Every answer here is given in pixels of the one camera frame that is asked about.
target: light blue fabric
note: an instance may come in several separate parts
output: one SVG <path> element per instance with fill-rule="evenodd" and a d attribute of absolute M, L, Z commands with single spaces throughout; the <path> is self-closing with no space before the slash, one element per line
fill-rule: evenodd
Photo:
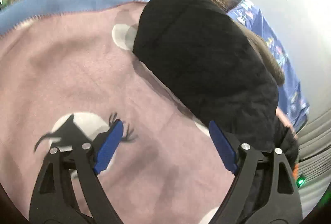
<path fill-rule="evenodd" d="M 278 106 L 294 124 L 294 128 L 298 130 L 307 118 L 309 104 L 302 94 L 300 80 L 282 43 L 269 26 L 261 10 L 249 0 L 242 0 L 234 9 L 228 12 L 228 15 L 266 41 L 269 50 L 285 74 L 285 83 L 278 88 Z"/>
<path fill-rule="evenodd" d="M 149 0 L 20 0 L 0 12 L 0 35 L 34 16 L 103 10 L 132 1 Z"/>

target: pink fabric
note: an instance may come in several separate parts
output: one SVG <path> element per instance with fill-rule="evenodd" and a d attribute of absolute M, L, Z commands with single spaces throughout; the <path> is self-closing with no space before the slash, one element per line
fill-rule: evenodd
<path fill-rule="evenodd" d="M 44 141 L 33 153 L 35 143 L 79 111 L 106 122 L 116 111 L 135 128 L 136 141 L 121 143 L 99 176 L 125 224 L 198 224 L 223 201 L 233 176 L 211 139 L 112 38 L 116 24 L 137 27 L 144 6 L 51 16 L 0 37 L 0 181 L 24 216 L 49 150 Z"/>

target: black garment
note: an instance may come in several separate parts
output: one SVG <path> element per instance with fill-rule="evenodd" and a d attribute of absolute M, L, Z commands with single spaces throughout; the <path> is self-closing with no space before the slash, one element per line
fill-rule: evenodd
<path fill-rule="evenodd" d="M 241 30 L 209 0 L 151 0 L 133 52 L 206 126 L 214 120 L 257 150 L 278 146 L 294 168 L 298 146 L 275 115 L 275 80 Z M 265 203 L 268 177 L 255 174 L 242 219 Z"/>

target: green light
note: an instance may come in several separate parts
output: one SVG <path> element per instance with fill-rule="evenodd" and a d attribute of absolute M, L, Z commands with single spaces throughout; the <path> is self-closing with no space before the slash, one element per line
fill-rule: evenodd
<path fill-rule="evenodd" d="M 301 187 L 305 182 L 305 177 L 303 175 L 300 175 L 299 178 L 297 179 L 297 187 Z"/>

